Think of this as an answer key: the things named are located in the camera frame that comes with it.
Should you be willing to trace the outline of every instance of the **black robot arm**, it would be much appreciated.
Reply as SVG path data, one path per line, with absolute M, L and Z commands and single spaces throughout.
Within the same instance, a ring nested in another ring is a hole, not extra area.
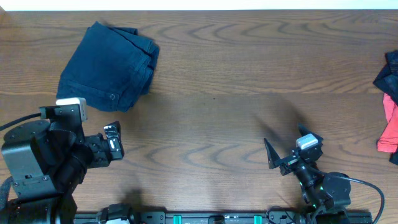
M 350 181 L 368 185 L 380 193 L 381 207 L 373 221 L 376 223 L 384 208 L 384 196 L 381 190 L 373 184 L 349 178 L 346 174 L 319 171 L 316 161 L 323 154 L 321 150 L 323 138 L 302 125 L 298 126 L 298 130 L 302 137 L 296 140 L 296 147 L 291 155 L 283 159 L 279 157 L 269 141 L 264 139 L 269 168 L 279 167 L 282 175 L 293 172 L 300 181 L 302 196 L 309 204 L 302 214 L 296 216 L 296 223 L 316 223 L 316 221 L 329 223 L 332 218 L 333 223 L 349 223 L 345 206 L 351 203 Z
M 19 125 L 4 135 L 2 154 L 18 198 L 0 211 L 5 223 L 72 223 L 72 193 L 87 169 L 123 158 L 120 123 L 85 136 L 85 100 L 40 108 L 40 120 Z

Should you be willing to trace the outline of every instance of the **cable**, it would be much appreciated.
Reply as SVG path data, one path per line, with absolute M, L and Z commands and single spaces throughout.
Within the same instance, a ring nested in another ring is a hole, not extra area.
M 17 123 L 26 121 L 27 119 L 36 118 L 36 117 L 39 117 L 41 115 L 42 115 L 41 113 L 36 113 L 36 114 L 31 114 L 31 115 L 28 115 L 28 116 L 25 116 L 25 117 L 21 117 L 19 119 L 16 119 L 15 121 L 11 121 L 10 123 L 7 123 L 7 124 L 1 126 L 0 127 L 0 131 L 4 130 L 6 128 L 9 128 L 9 127 L 11 127 L 11 126 L 13 126 L 13 125 L 15 125 Z
M 317 215 L 319 214 L 319 212 L 322 210 L 322 206 L 319 206 L 315 212 L 312 214 L 312 218 L 311 218 L 311 224 L 315 223 L 315 219 L 317 217 Z
M 270 208 L 268 208 L 268 210 L 267 210 L 267 212 L 266 212 L 266 218 L 267 218 L 268 213 L 269 213 L 273 208 L 281 208 L 281 209 L 286 213 L 287 217 L 292 221 L 291 223 L 295 223 L 294 219 L 286 212 L 286 210 L 284 210 L 284 208 L 282 208 L 281 206 L 278 206 L 278 205 L 274 205 L 274 206 L 271 206 Z
M 343 179 L 343 180 L 348 180 L 348 181 L 356 182 L 356 183 L 359 183 L 359 184 L 363 184 L 363 185 L 372 187 L 373 189 L 377 190 L 377 192 L 380 194 L 381 204 L 380 204 L 379 212 L 377 213 L 377 215 L 376 215 L 375 219 L 373 220 L 372 224 L 376 224 L 377 221 L 379 221 L 379 219 L 380 219 L 380 217 L 381 217 L 381 214 L 383 213 L 384 204 L 385 204 L 384 194 L 383 194 L 383 192 L 380 190 L 379 187 L 377 187 L 377 186 L 375 186 L 375 185 L 373 185 L 373 184 L 371 184 L 371 183 L 369 183 L 369 182 L 363 181 L 363 180 L 358 180 L 358 179 L 354 179 L 354 178 L 350 178 L 350 177 L 342 177 L 342 176 L 337 176 L 337 175 L 333 175 L 333 174 L 328 174 L 328 173 L 326 173 L 326 172 L 322 172 L 322 171 L 320 171 L 320 170 L 314 169 L 314 168 L 308 166 L 307 164 L 306 164 L 305 166 L 306 166 L 309 170 L 311 170 L 311 171 L 313 171 L 313 172 L 316 172 L 317 174 L 321 174 L 321 175 L 325 175 L 325 176 L 332 176 L 332 177 L 334 177 L 334 178 L 339 178 L 339 179 Z
M 8 177 L 0 187 L 0 211 L 7 207 L 8 195 L 10 194 L 12 177 Z

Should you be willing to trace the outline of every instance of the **pink cloth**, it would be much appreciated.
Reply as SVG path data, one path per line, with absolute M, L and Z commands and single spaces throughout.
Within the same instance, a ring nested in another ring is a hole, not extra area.
M 387 126 L 377 142 L 381 152 L 396 152 L 398 147 L 398 107 L 386 93 L 383 96 L 384 112 Z

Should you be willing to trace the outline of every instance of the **wooden table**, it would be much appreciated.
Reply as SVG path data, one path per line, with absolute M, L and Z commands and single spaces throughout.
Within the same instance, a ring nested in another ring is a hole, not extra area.
M 54 105 L 60 74 L 95 21 L 137 27 L 160 58 L 150 94 L 128 113 L 88 109 L 85 133 L 119 120 L 126 155 L 89 170 L 73 194 L 80 211 L 119 202 L 303 206 L 296 177 L 268 169 L 262 140 L 286 156 L 301 122 L 325 138 L 319 168 L 380 186 L 381 223 L 397 222 L 398 167 L 376 150 L 386 120 L 372 84 L 384 53 L 398 47 L 396 11 L 3 13 L 0 123 Z M 8 176 L 1 159 L 0 179 Z M 351 201 L 348 208 L 374 216 L 380 205 L 375 190 L 358 184 Z

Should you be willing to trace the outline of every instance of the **fabric pile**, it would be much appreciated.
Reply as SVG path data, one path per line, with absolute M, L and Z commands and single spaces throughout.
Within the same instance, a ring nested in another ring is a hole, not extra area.
M 148 94 L 158 55 L 137 29 L 95 22 L 61 74 L 57 98 L 83 97 L 101 111 L 126 112 Z
M 390 162 L 398 165 L 398 50 L 386 53 L 387 64 L 373 81 L 384 92 L 383 105 L 387 126 L 377 142 L 381 152 L 394 153 Z

